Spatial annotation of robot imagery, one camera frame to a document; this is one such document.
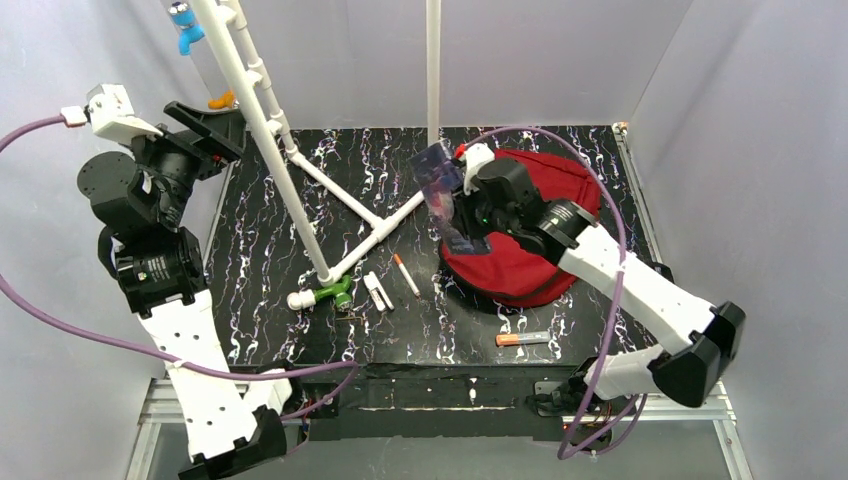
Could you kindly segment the red student backpack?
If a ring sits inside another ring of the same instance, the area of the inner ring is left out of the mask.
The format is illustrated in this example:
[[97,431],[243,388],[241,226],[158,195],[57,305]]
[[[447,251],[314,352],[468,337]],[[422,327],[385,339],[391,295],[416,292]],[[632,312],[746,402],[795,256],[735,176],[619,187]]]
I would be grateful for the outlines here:
[[[569,199],[592,214],[600,211],[600,187],[578,161],[517,149],[496,149],[494,154],[524,165],[543,199]],[[464,290],[509,307],[534,308],[558,299],[577,281],[505,234],[492,233],[486,240],[490,252],[484,255],[457,255],[444,243],[439,246],[442,267]]]

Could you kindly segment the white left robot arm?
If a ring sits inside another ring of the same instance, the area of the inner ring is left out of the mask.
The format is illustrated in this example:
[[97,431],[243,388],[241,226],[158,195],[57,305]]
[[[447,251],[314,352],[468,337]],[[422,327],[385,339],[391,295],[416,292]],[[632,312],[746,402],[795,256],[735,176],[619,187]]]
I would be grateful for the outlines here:
[[118,149],[88,160],[77,185],[103,224],[101,263],[168,355],[191,462],[182,477],[223,479],[285,455],[281,416],[292,387],[279,370],[245,389],[227,378],[202,248],[181,223],[194,185],[244,154],[245,120],[177,101],[165,112],[179,131],[139,119],[127,101],[90,101],[94,133]]

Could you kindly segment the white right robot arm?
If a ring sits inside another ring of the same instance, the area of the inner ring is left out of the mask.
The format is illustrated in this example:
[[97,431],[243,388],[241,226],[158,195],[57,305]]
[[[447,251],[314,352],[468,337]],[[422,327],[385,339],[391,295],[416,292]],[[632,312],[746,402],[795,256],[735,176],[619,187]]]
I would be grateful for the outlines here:
[[519,248],[606,295],[649,330],[655,345],[580,365],[570,391],[598,403],[661,393],[700,407],[736,358],[746,320],[735,303],[714,305],[663,277],[621,246],[595,215],[572,200],[546,200],[527,168],[493,153],[461,156],[455,222],[469,239],[504,234]]

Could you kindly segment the dark purple book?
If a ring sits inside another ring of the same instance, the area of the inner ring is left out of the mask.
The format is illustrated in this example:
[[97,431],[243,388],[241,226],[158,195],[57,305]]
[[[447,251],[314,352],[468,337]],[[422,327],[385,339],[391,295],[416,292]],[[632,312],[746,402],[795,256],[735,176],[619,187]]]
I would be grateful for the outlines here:
[[453,255],[485,255],[491,252],[486,239],[470,239],[454,224],[458,219],[464,180],[443,141],[437,141],[415,154],[409,164],[429,214],[439,231],[442,245]]

